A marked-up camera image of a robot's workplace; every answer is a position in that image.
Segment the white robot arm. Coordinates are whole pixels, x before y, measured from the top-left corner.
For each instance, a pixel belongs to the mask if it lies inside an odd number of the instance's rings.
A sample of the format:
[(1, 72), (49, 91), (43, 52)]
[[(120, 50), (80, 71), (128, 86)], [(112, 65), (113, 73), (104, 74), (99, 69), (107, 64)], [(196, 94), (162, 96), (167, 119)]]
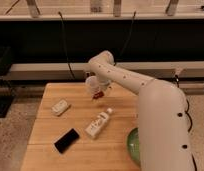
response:
[(115, 82), (138, 96), (141, 171), (196, 171), (186, 119), (187, 99), (175, 84), (114, 65), (103, 51), (88, 65), (101, 87)]

